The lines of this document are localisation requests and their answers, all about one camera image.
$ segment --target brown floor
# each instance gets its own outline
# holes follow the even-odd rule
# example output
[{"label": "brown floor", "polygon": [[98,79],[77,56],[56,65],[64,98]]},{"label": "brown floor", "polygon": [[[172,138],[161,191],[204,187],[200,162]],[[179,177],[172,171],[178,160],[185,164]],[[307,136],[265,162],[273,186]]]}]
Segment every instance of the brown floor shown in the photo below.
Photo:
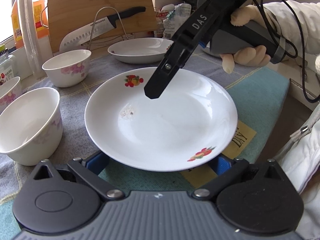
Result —
[{"label": "brown floor", "polygon": [[264,147],[257,163],[276,155],[289,140],[290,135],[304,124],[312,111],[298,100],[287,96],[280,117]]}]

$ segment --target hand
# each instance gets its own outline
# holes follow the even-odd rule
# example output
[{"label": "hand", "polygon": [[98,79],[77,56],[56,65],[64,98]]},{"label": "hand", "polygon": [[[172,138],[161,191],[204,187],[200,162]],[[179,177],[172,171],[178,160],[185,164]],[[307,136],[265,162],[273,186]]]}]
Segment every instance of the hand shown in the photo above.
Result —
[{"label": "hand", "polygon": [[[267,13],[266,16],[273,29],[276,29]],[[231,15],[231,24],[233,26],[243,26],[250,20],[254,20],[261,26],[267,28],[259,9],[254,5],[238,8]],[[260,45],[256,48],[241,49],[234,55],[221,54],[222,67],[225,72],[230,74],[235,67],[235,62],[246,66],[265,66],[271,59],[271,57],[266,54],[266,51],[266,47]]]}]

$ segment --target wooden cutting board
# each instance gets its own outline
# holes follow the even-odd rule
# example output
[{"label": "wooden cutting board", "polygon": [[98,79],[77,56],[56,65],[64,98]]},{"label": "wooden cutting board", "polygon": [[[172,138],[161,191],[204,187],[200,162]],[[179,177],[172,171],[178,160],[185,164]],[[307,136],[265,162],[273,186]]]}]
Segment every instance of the wooden cutting board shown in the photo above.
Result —
[{"label": "wooden cutting board", "polygon": [[[129,34],[157,29],[156,13],[152,0],[48,0],[48,22],[52,52],[59,51],[62,39],[68,33],[93,22],[97,11],[104,6],[114,7],[118,11],[134,6],[145,6],[145,12],[123,19],[126,32]],[[114,13],[115,11],[109,8],[102,10],[97,19]],[[116,21],[116,23],[116,29],[100,35],[95,40],[123,35],[120,21]]]}]

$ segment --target knife blade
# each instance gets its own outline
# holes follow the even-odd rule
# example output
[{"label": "knife blade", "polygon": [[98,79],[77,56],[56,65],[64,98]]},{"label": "knife blade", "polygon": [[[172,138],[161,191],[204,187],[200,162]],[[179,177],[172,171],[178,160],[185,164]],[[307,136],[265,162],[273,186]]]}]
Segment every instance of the knife blade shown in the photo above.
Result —
[{"label": "knife blade", "polygon": [[[119,12],[121,19],[131,17],[137,13],[145,12],[144,6],[131,7],[126,10]],[[118,14],[111,14],[104,18],[96,21],[94,25],[92,38],[96,38],[103,33],[106,33],[117,27],[116,20],[119,20]],[[81,44],[90,40],[92,23],[89,23],[81,28],[78,28],[71,33],[68,33],[61,41],[59,52],[66,52],[72,50],[74,47],[80,46]]]}]

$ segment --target gray ridged surface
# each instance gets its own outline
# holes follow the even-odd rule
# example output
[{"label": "gray ridged surface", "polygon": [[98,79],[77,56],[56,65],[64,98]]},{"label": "gray ridged surface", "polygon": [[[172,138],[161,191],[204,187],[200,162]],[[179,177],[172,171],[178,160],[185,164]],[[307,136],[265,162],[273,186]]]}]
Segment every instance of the gray ridged surface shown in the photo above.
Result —
[{"label": "gray ridged surface", "polygon": [[[108,202],[99,216],[80,230],[61,236],[36,236],[22,231],[16,240],[255,240],[265,237],[235,232],[209,202],[185,192],[133,191],[121,201]],[[269,240],[301,240],[295,233]]]}]

